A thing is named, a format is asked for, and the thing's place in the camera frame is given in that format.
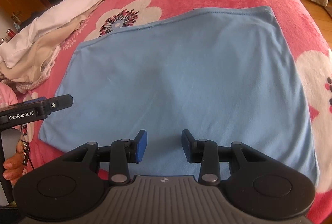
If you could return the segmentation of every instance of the black device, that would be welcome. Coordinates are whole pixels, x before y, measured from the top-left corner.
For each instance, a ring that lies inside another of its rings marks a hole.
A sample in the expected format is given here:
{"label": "black device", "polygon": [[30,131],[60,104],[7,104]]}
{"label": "black device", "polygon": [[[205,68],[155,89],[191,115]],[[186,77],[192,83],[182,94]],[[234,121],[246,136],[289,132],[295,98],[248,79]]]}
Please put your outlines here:
{"label": "black device", "polygon": [[[111,146],[88,142],[18,180],[18,223],[311,223],[305,215],[315,188],[303,174],[241,142],[222,147],[195,140],[188,130],[181,139],[183,157],[201,163],[197,181],[191,175],[131,179],[128,163],[142,161],[145,130]],[[108,161],[102,180],[99,164]],[[220,179],[219,162],[229,163],[227,180]]]}
{"label": "black device", "polygon": [[14,201],[10,181],[4,179],[4,161],[14,155],[20,131],[12,129],[25,123],[46,119],[52,112],[73,105],[71,95],[46,99],[44,97],[0,109],[0,205],[5,206]]}

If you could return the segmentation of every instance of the white flower print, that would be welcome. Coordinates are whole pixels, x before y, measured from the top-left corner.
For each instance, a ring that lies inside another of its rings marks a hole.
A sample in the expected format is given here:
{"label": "white flower print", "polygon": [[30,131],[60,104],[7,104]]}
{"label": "white flower print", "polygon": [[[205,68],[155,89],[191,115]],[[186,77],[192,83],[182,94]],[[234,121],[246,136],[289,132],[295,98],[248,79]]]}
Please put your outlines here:
{"label": "white flower print", "polygon": [[68,48],[72,47],[75,44],[75,42],[76,42],[76,40],[75,40],[76,36],[79,33],[82,32],[82,30],[84,29],[84,27],[86,27],[86,25],[87,25],[87,23],[89,21],[89,18],[90,18],[90,16],[88,18],[86,18],[84,20],[84,22],[81,24],[80,28],[78,30],[74,31],[71,34],[71,36],[62,44],[62,49],[63,50],[67,50]]}
{"label": "white flower print", "polygon": [[311,115],[311,126],[318,158],[320,176],[318,192],[332,189],[332,52],[305,51],[296,59],[296,68],[301,77]]}
{"label": "white flower print", "polygon": [[98,19],[96,29],[84,41],[95,39],[119,27],[139,26],[158,21],[162,10],[155,6],[147,7],[150,3],[151,0],[135,0],[121,9],[112,9],[104,13]]}

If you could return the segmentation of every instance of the light blue towel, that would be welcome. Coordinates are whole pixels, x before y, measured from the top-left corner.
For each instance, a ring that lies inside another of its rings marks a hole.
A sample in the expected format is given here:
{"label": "light blue towel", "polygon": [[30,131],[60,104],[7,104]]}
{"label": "light blue towel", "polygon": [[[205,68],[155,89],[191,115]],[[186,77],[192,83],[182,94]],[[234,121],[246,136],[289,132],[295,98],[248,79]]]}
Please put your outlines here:
{"label": "light blue towel", "polygon": [[199,164],[187,163],[181,147],[189,129],[221,146],[244,142],[318,181],[308,104],[267,6],[195,9],[83,42],[56,92],[63,94],[73,107],[52,113],[39,138],[66,152],[145,129],[147,149],[141,164],[130,164],[132,175],[197,176]]}

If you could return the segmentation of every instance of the human hand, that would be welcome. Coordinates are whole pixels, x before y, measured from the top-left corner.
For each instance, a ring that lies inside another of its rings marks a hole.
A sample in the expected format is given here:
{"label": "human hand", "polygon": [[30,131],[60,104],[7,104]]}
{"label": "human hand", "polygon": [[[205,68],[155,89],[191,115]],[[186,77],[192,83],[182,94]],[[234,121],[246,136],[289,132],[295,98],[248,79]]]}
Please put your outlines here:
{"label": "human hand", "polygon": [[19,141],[16,146],[16,154],[11,158],[7,159],[3,166],[6,169],[3,173],[3,177],[6,180],[10,180],[10,182],[14,185],[17,180],[22,176],[23,173],[23,143]]}

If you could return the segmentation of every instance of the bed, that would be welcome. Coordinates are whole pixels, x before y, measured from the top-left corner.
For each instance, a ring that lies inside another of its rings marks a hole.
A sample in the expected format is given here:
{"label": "bed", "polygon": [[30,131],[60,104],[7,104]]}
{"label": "bed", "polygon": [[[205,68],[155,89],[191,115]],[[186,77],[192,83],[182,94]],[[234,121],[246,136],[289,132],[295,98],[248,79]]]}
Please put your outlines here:
{"label": "bed", "polygon": [[[308,214],[321,223],[332,212],[332,66],[331,50],[299,0],[105,0],[62,44],[50,78],[24,100],[53,97],[76,47],[83,41],[112,32],[116,27],[139,26],[167,19],[195,8],[250,8],[270,6],[282,29],[300,75],[309,104],[320,176],[315,202]],[[42,122],[27,126],[31,160],[35,167],[60,156],[61,151],[38,138]]]}

